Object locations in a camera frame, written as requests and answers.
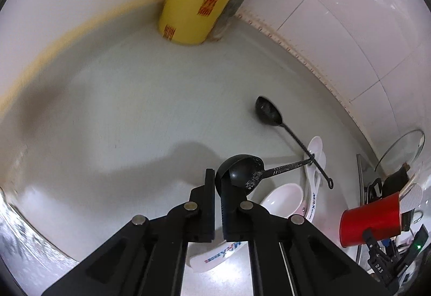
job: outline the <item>white spoon handle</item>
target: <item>white spoon handle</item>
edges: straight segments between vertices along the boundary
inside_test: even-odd
[[[226,261],[235,251],[245,245],[247,245],[247,241],[224,242],[210,251],[191,257],[190,267],[197,273],[209,271]]]

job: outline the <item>yellow edge trim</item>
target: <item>yellow edge trim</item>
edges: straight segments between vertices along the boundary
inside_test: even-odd
[[[46,49],[37,55],[35,60],[24,68],[24,71],[20,73],[17,79],[15,79],[13,85],[3,96],[0,97],[0,118],[3,117],[6,110],[12,105],[21,91],[36,77],[36,75],[56,56],[72,45],[72,43],[109,20],[115,19],[120,15],[124,15],[145,5],[162,1],[163,0],[134,0],[122,4],[82,23],[49,44]]]

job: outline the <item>black utensil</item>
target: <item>black utensil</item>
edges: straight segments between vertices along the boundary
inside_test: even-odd
[[[319,169],[320,173],[322,173],[323,177],[325,177],[326,181],[328,182],[329,189],[332,189],[333,180],[328,177],[328,175],[325,173],[325,171],[319,165],[316,159],[312,158],[307,147],[299,140],[295,133],[293,133],[293,131],[286,124],[283,123],[283,117],[281,116],[281,113],[278,111],[275,105],[267,98],[260,96],[256,99],[255,110],[257,117],[263,124],[267,124],[269,126],[283,127],[290,134],[290,136],[295,139],[295,142],[297,142],[298,145],[303,149],[303,151],[310,157],[310,159],[312,159],[312,162]]]
[[[265,170],[261,158],[253,155],[240,154],[228,158],[223,162],[216,175],[216,189],[220,194],[220,181],[223,177],[229,176],[231,183],[239,188],[244,188],[246,195],[250,194],[262,179],[273,177],[285,173],[301,166],[308,165],[312,158],[302,160],[287,165],[278,166]]]

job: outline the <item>black handle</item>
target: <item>black handle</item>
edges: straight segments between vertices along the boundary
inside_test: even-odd
[[[310,152],[308,151],[308,149],[306,148],[306,146],[295,135],[295,133],[293,133],[293,131],[286,124],[281,124],[280,126],[283,127],[287,131],[287,133],[289,133],[292,136],[293,139],[295,139],[295,142],[297,142],[298,145],[303,149],[303,151],[305,151],[305,153],[311,158],[312,155],[310,154]],[[319,169],[320,173],[322,173],[323,177],[325,177],[326,181],[328,182],[329,189],[332,189],[333,188],[333,180],[332,180],[332,178],[328,177],[328,175],[325,173],[325,171],[322,168],[322,166],[319,165],[319,163],[316,161],[315,158],[312,158],[312,162]]]
[[[294,163],[288,163],[287,165],[278,166],[275,168],[271,168],[269,170],[265,170],[264,173],[262,173],[261,179],[276,176],[276,175],[279,175],[281,173],[285,173],[288,171],[292,171],[296,168],[299,168],[299,167],[302,167],[305,165],[309,165],[310,163],[312,163],[313,158],[314,158],[314,154],[312,155],[311,158],[308,158],[306,160],[302,160],[302,161],[298,161],[298,162],[294,162]]]

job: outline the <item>red can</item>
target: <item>red can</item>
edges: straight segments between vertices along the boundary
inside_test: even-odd
[[[367,228],[371,228],[376,240],[401,234],[399,193],[344,211],[340,222],[341,245],[349,247],[365,244],[362,233]]]

